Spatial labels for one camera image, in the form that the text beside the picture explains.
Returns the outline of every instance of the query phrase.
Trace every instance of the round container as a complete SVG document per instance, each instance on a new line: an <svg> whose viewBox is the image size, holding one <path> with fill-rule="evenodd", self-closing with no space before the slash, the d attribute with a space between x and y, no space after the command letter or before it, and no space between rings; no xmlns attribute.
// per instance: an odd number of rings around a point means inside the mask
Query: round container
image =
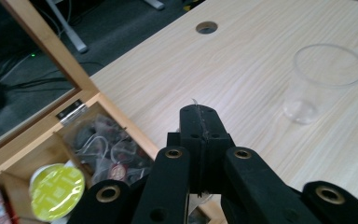
<svg viewBox="0 0 358 224"><path fill-rule="evenodd" d="M31 206L36 218L51 222L69 214L80 201L85 178L75 167L54 164L31 178Z"/></svg>

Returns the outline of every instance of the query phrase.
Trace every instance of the cable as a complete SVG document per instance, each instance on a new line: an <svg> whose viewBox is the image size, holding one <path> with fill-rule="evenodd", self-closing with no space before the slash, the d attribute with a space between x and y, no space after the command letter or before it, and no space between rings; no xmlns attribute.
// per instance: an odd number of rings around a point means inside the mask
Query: cable
<svg viewBox="0 0 358 224"><path fill-rule="evenodd" d="M85 62L83 64L97 64L100 65L101 67L103 67L103 64L101 63L95 63L95 62ZM46 74L44 74L42 77L46 77L50 74L56 73L56 72L61 72L60 70L54 70L51 72L48 72ZM67 82L68 80L65 77L50 77L50 78L35 78L32 79L28 82L24 82L24 83L19 83L13 86L5 86L5 91L14 91L14 90L18 90L18 89L27 89L27 88L31 88L31 87L35 87L35 86L40 86L40 85L44 85L44 84L48 84L48 83L53 83L53 82Z"/></svg>

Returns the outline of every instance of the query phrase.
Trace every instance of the metal bolt hole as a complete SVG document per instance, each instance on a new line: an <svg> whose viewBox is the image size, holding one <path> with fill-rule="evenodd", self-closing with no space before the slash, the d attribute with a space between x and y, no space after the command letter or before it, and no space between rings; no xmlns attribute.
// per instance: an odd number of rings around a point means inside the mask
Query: metal bolt hole
<svg viewBox="0 0 358 224"><path fill-rule="evenodd" d="M235 151L235 156L240 159L249 159L252 157L252 154L244 149Z"/></svg>
<svg viewBox="0 0 358 224"><path fill-rule="evenodd" d="M343 204L345 203L345 198L335 189L329 187L320 186L316 189L316 194L323 200L328 203L333 204Z"/></svg>
<svg viewBox="0 0 358 224"><path fill-rule="evenodd" d="M171 159L177 159L182 156L182 151L177 149L169 150L165 153L165 156Z"/></svg>
<svg viewBox="0 0 358 224"><path fill-rule="evenodd" d="M120 196L120 188L117 185L106 186L98 190L96 198L100 203L111 203Z"/></svg>

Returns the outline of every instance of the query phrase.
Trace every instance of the black cable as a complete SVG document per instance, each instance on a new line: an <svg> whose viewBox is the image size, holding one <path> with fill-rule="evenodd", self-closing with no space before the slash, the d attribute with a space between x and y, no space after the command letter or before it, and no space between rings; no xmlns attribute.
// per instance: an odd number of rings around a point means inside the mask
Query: black cable
<svg viewBox="0 0 358 224"><path fill-rule="evenodd" d="M104 67L103 64L101 63L95 63L95 62L85 62L85 63L81 63L81 64L96 64L99 65L101 67ZM48 72L46 74L44 74L42 77L46 77L50 74L56 73L56 72L60 72L60 70L54 70L51 72ZM14 91L14 90L18 90L18 89L27 89L27 88L31 88L31 87L35 87L35 86L40 86L40 85L44 85L44 84L48 84L48 83L53 83L53 82L67 82L68 80L65 77L50 77L50 78L35 78L31 81L28 82L24 82L24 83L19 83L13 86L5 86L5 91Z"/></svg>
<svg viewBox="0 0 358 224"><path fill-rule="evenodd" d="M34 91L13 90L13 92L28 93L28 92L37 92L37 91L69 91L69 90L71 90L71 88L52 88L52 89L43 89L43 90L34 90Z"/></svg>
<svg viewBox="0 0 358 224"><path fill-rule="evenodd" d="M103 2L99 2L97 5L95 5L92 8L89 8L88 10L80 13L80 15L73 17L71 20L68 21L69 25L71 26L77 26L79 23L81 23L83 21L83 18L85 16L87 16L89 13L91 13L95 8L99 7L101 5L101 3Z"/></svg>

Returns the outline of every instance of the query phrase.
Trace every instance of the light wood desk surface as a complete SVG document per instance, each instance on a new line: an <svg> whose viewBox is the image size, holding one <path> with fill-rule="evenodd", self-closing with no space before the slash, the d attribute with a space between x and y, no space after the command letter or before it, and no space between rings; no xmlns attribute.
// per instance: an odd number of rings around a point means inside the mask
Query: light wood desk surface
<svg viewBox="0 0 358 224"><path fill-rule="evenodd" d="M203 21L217 31L198 34ZM282 113L293 56L315 43L358 53L358 2L208 0L92 79L158 147L194 98L287 185L324 180L358 198L358 85L311 125Z"/></svg>

